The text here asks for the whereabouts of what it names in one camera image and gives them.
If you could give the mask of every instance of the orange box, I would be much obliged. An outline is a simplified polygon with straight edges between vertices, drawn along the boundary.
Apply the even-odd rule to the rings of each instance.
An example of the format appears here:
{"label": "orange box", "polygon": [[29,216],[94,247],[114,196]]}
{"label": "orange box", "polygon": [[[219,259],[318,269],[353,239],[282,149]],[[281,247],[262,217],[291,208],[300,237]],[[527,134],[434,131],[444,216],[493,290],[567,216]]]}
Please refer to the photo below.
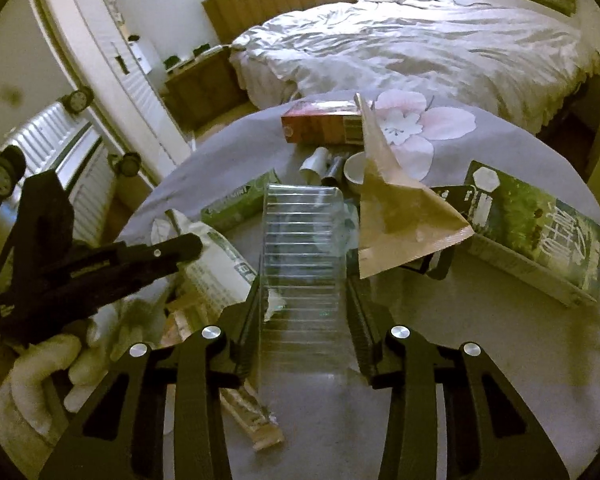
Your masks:
{"label": "orange box", "polygon": [[364,145],[362,118],[355,102],[302,101],[282,116],[286,142]]}

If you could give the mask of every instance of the white hexagon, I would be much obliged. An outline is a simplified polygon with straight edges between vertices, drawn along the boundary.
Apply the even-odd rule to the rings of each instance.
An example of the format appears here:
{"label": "white hexagon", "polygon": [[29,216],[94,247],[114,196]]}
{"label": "white hexagon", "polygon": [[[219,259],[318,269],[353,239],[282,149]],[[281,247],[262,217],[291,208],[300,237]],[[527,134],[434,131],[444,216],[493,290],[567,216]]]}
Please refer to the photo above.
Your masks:
{"label": "white hexagon", "polygon": [[491,193],[498,189],[500,179],[498,174],[490,168],[480,168],[474,172],[474,182],[476,187],[481,190]]}

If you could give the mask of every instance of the bowl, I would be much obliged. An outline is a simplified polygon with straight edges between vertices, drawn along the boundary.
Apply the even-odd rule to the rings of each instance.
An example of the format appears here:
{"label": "bowl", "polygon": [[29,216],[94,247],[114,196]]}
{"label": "bowl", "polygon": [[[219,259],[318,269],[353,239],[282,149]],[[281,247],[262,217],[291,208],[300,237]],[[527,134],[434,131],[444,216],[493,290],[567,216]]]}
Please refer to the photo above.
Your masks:
{"label": "bowl", "polygon": [[344,163],[344,177],[349,183],[349,189],[360,194],[362,191],[362,182],[365,179],[365,152],[351,155]]}

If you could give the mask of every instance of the white bedding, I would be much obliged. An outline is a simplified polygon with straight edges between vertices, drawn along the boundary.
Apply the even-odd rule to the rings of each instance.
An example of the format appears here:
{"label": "white bedding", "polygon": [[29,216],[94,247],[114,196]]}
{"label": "white bedding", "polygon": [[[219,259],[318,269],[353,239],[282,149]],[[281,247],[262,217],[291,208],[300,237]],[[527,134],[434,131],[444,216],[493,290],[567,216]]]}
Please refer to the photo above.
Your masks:
{"label": "white bedding", "polygon": [[403,88],[455,98],[536,134],[600,54],[532,10],[464,2],[360,1],[288,12],[233,44],[261,108],[331,90]]}

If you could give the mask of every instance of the pink flower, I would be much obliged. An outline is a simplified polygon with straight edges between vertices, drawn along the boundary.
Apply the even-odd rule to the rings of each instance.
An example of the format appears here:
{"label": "pink flower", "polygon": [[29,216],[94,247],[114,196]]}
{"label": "pink flower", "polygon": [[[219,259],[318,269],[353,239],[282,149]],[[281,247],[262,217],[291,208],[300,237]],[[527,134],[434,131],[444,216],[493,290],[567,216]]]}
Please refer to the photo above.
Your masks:
{"label": "pink flower", "polygon": [[427,176],[435,152],[432,140],[459,139],[475,130],[475,116],[461,108],[427,110],[418,92],[388,90],[375,103],[378,124],[402,169],[415,180]]}

